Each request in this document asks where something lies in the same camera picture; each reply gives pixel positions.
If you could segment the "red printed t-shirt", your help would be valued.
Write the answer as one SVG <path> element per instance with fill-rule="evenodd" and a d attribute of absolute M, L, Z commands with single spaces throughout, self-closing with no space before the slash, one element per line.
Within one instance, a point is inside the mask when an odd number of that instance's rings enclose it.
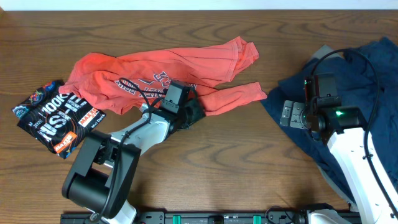
<path fill-rule="evenodd" d="M 258 82 L 217 90 L 259 58 L 252 42 L 237 37 L 221 45 L 153 50 L 112 57 L 90 53 L 77 61 L 59 88 L 100 110 L 124 114 L 153 102 L 170 84 L 181 81 L 196 90 L 208 116 L 219 115 L 253 101 L 265 100 Z"/>

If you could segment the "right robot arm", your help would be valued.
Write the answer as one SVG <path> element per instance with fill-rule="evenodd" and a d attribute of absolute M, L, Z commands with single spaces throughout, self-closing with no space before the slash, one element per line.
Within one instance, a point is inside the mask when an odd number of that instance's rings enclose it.
<path fill-rule="evenodd" d="M 280 124 L 319 136 L 343 171 L 362 223 L 397 223 L 397 192 L 359 108 L 331 105 L 311 111 L 303 103 L 287 100 Z"/>

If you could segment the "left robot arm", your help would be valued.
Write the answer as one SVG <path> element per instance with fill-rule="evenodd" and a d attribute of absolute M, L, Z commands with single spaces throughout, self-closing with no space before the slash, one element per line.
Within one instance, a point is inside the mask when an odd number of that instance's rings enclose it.
<path fill-rule="evenodd" d="M 205 117 L 197 99 L 158 102 L 159 108 L 146 108 L 140 120 L 120 131 L 93 131 L 85 138 L 62 195 L 91 211 L 91 223 L 133 223 L 137 210 L 127 197 L 140 156 Z"/>

